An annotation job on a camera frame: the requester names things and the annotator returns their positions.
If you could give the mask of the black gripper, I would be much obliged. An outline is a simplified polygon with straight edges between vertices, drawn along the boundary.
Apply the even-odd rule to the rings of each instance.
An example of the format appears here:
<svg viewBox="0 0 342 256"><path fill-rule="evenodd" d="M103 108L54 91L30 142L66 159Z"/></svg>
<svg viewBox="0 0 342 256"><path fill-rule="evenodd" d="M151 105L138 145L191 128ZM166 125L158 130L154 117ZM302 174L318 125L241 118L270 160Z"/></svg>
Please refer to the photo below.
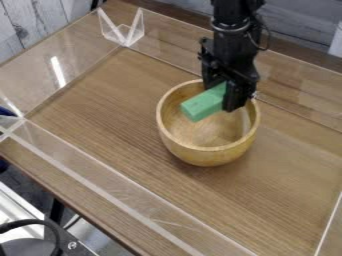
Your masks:
<svg viewBox="0 0 342 256"><path fill-rule="evenodd" d="M211 21L214 37L201 38L202 78L205 89L223 85L223 110L234 112L254 97L259 74L254 59L261 51L263 24L246 20L241 24Z"/></svg>

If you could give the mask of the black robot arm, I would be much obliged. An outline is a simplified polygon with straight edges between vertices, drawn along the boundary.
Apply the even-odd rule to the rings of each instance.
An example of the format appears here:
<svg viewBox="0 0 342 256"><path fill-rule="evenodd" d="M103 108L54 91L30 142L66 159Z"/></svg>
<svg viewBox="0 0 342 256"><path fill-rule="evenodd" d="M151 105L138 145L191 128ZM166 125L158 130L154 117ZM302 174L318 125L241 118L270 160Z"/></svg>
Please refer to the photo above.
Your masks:
<svg viewBox="0 0 342 256"><path fill-rule="evenodd" d="M205 89L225 84L222 109L233 112L254 97L261 79L255 58L267 25L258 13L265 0L211 0L213 37L199 40Z"/></svg>

